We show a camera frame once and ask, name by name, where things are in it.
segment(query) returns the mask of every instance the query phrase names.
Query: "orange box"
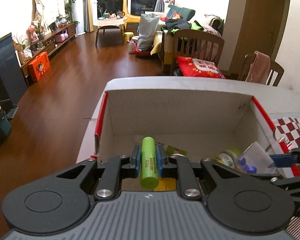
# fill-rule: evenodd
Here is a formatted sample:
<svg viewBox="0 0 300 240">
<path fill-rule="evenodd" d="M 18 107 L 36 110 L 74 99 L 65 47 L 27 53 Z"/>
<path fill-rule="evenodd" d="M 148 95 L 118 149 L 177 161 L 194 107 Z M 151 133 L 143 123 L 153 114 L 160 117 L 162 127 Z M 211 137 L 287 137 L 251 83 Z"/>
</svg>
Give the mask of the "orange box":
<svg viewBox="0 0 300 240">
<path fill-rule="evenodd" d="M 38 81 L 50 68 L 47 52 L 40 53 L 28 65 L 31 78 L 34 82 Z"/>
</svg>

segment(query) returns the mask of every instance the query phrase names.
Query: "gray plastic bag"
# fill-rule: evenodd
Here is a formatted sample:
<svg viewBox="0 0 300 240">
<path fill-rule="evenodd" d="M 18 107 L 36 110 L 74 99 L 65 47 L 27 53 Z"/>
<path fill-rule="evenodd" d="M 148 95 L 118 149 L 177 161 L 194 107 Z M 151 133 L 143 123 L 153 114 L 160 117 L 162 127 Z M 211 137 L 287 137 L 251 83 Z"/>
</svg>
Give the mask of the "gray plastic bag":
<svg viewBox="0 0 300 240">
<path fill-rule="evenodd" d="M 159 23 L 159 15 L 141 14 L 139 22 L 138 50 L 148 50 L 153 45 L 154 33 Z"/>
</svg>

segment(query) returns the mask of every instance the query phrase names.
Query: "pink towel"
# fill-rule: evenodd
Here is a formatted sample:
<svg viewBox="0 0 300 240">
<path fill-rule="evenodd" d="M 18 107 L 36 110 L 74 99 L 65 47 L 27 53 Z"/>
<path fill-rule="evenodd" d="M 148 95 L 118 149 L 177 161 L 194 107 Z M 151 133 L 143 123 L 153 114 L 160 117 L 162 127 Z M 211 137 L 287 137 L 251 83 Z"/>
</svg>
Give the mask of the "pink towel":
<svg viewBox="0 0 300 240">
<path fill-rule="evenodd" d="M 255 51 L 254 54 L 256 54 L 256 58 L 250 66 L 246 82 L 266 84 L 270 69 L 270 57 L 259 51 Z"/>
</svg>

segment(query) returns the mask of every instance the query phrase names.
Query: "green tube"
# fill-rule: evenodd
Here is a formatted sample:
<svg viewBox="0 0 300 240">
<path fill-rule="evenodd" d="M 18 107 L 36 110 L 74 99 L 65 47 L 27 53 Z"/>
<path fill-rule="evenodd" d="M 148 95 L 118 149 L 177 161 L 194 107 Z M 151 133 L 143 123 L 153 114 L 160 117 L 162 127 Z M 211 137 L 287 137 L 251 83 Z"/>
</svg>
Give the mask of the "green tube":
<svg viewBox="0 0 300 240">
<path fill-rule="evenodd" d="M 141 186 L 154 189 L 159 185 L 159 174 L 154 139 L 145 137 L 141 147 Z"/>
</svg>

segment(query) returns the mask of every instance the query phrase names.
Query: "white logo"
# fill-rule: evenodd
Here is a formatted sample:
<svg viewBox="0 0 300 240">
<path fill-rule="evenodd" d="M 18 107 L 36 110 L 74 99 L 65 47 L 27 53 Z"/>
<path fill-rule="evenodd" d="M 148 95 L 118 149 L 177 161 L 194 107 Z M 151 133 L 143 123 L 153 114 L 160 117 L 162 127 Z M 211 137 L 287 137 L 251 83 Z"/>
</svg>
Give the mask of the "white logo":
<svg viewBox="0 0 300 240">
<path fill-rule="evenodd" d="M 146 197 L 147 199 L 150 199 L 150 198 L 153 197 L 153 195 L 149 193 L 148 195 L 145 195 L 145 197 Z"/>
</svg>

